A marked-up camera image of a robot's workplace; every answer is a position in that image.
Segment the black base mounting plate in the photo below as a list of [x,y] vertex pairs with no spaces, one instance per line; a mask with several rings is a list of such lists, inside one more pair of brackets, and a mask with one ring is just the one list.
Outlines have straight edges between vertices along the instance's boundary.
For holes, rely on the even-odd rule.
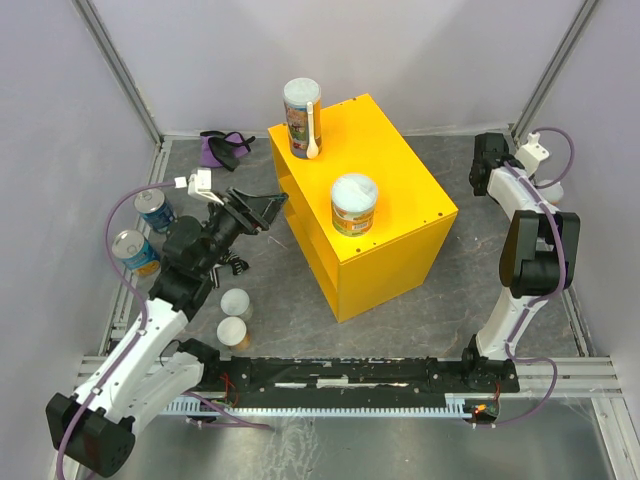
[[198,392],[229,394],[240,408],[443,407],[447,394],[517,393],[510,360],[232,357],[206,371]]

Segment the yellow cabinet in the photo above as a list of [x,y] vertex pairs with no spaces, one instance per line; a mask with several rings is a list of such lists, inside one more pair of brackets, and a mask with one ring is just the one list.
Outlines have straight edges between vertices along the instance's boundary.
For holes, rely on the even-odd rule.
[[420,286],[458,209],[364,94],[320,114],[322,149],[293,155],[269,128],[288,224],[337,321]]

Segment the clear jar upper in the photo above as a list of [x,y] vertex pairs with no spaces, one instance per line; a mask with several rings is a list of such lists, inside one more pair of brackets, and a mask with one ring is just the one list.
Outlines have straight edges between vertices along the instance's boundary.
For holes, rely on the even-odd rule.
[[220,307],[228,317],[238,317],[244,321],[250,320],[253,315],[249,294],[240,288],[227,290],[220,299]]

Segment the wide yellow label can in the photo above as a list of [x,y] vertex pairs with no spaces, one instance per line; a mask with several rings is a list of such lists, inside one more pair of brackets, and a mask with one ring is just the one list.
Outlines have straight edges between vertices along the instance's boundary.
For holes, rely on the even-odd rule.
[[339,177],[331,187],[332,224],[344,236],[358,237],[373,227],[377,184],[363,174]]

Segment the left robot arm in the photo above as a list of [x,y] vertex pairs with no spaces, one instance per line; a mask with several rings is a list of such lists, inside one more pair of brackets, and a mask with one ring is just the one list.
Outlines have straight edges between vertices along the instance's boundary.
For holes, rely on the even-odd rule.
[[214,286],[212,271],[235,240],[268,230],[287,200],[285,193],[254,196],[230,188],[209,203],[206,222],[184,215],[170,225],[160,274],[134,324],[87,381],[69,396],[55,394],[45,408],[58,477],[66,458],[113,476],[156,416],[218,373],[219,352],[197,340],[164,367],[151,368],[204,304]]

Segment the black white striped cloth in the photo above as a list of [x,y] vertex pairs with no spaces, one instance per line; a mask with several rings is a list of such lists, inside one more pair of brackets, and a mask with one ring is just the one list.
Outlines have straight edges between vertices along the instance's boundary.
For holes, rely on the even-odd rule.
[[219,270],[226,267],[229,267],[231,269],[231,272],[234,276],[241,275],[250,268],[247,261],[242,259],[236,252],[229,249],[218,259],[218,261],[209,272],[209,277],[212,282],[213,289],[218,289],[220,287]]

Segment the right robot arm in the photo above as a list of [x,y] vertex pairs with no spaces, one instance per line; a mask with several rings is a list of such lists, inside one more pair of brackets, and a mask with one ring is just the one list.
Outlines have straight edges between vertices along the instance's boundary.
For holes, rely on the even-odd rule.
[[514,354],[526,327],[573,281],[580,218],[546,200],[531,180],[549,157],[539,136],[515,154],[504,135],[475,136],[469,182],[510,220],[499,262],[502,291],[486,325],[463,351],[463,381],[474,390],[504,386],[515,377]]

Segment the blue tin can upper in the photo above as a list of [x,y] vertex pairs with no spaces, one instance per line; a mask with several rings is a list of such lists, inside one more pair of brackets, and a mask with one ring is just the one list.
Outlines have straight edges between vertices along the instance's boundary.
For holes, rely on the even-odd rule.
[[134,198],[134,207],[150,228],[159,234],[166,233],[176,219],[173,207],[158,188],[138,193]]

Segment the clear jar orange contents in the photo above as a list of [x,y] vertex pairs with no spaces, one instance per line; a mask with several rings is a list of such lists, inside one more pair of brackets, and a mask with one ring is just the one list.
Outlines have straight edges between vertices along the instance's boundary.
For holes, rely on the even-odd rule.
[[222,320],[216,330],[221,344],[232,350],[244,350],[250,345],[250,334],[246,323],[239,317],[227,317]]

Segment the blue yellow tin can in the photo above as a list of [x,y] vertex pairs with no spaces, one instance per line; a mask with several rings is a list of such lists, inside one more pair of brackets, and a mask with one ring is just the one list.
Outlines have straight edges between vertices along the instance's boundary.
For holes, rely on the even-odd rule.
[[139,277],[160,269],[160,257],[147,238],[137,230],[124,230],[113,240],[111,250],[128,270]]

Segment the purple black pouch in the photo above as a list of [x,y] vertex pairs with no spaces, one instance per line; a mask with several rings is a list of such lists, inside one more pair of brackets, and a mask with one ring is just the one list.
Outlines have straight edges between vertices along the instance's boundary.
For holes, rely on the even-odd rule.
[[233,172],[240,165],[239,158],[251,152],[255,136],[244,137],[240,132],[225,133],[218,130],[203,131],[199,166],[204,168],[224,168]]

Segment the tall porridge can with spoon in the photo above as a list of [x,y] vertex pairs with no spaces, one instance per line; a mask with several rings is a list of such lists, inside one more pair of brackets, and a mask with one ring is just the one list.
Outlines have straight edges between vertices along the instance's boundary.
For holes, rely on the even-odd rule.
[[321,151],[321,87],[310,78],[298,77],[283,87],[286,126],[292,154],[314,159]]

